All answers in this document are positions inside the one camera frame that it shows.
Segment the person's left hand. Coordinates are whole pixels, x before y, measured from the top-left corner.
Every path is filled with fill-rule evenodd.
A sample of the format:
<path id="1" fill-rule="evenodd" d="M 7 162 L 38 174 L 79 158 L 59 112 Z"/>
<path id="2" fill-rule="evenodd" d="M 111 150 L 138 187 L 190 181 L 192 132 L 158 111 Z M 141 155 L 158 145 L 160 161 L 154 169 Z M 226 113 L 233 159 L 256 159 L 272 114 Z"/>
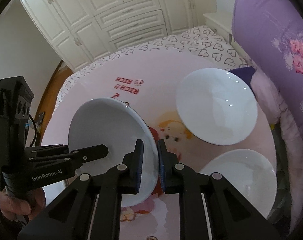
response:
<path id="1" fill-rule="evenodd" d="M 35 218 L 45 207 L 46 197 L 42 188 L 36 189 L 33 192 L 34 202 L 29 202 L 10 197 L 6 190 L 0 192 L 0 209 L 3 215 L 8 220 L 16 220 L 17 216 L 27 215 L 30 220 Z"/>

